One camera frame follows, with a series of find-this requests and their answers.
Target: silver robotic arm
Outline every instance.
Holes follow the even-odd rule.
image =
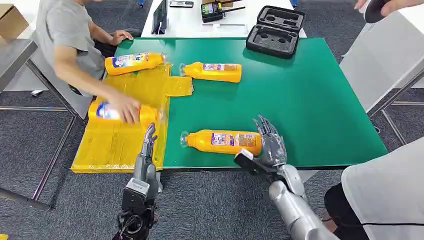
[[[118,214],[118,231],[113,240],[146,240],[157,223],[155,197],[159,192],[156,166],[153,164],[153,147],[158,136],[151,123],[144,135],[141,152],[135,159],[134,175],[123,189],[121,212]]]
[[[282,220],[294,240],[339,240],[328,231],[309,206],[305,187],[298,170],[287,164],[283,138],[276,128],[259,115],[261,123],[253,120],[261,135],[263,153],[260,158],[243,149],[234,162],[251,173],[267,172],[277,177],[268,189],[269,198],[281,214]]]

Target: man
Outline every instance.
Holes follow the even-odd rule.
[[[84,3],[90,0],[41,0],[37,37],[41,50],[56,75],[83,96],[100,96],[111,103],[124,122],[139,121],[140,103],[102,82],[105,57],[95,48],[117,46],[133,36],[119,30],[113,35],[93,23]]]
[[[367,0],[358,0],[360,9]],[[424,0],[390,0],[381,15]],[[324,197],[327,213],[322,221],[341,240],[424,239],[424,137],[395,151],[350,166],[341,183]]]

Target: person's hand holding object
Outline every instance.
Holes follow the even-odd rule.
[[[367,2],[367,0],[358,0],[355,9],[360,9]],[[416,5],[424,4],[424,0],[389,0],[381,9],[381,15],[387,17],[387,15],[393,13],[396,10],[403,9],[406,7],[412,7]]]
[[[112,104],[124,123],[134,124],[140,122],[140,103],[136,99],[116,91],[107,101]]]

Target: detergent bottle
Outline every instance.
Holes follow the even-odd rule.
[[[179,71],[182,76],[190,76],[194,79],[231,83],[239,83],[242,79],[241,64],[201,63],[197,61],[190,65],[181,64]]]
[[[201,130],[194,133],[183,131],[180,136],[183,148],[190,146],[202,152],[237,154],[246,149],[254,156],[261,153],[261,135],[250,131]]]
[[[95,100],[88,108],[90,119],[120,120],[118,111],[107,101]],[[142,104],[139,110],[139,119],[142,124],[150,124],[160,120],[162,115],[156,108]]]
[[[166,59],[163,53],[145,52],[123,56],[108,57],[104,61],[107,73],[110,75],[126,74],[142,69],[153,69],[163,64]]]

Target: foam case insert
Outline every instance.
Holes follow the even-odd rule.
[[[279,58],[292,58],[304,19],[305,13],[301,11],[264,6],[247,36],[246,48]]]
[[[295,54],[298,40],[296,32],[257,24],[247,36],[246,47],[255,52],[290,59]]]

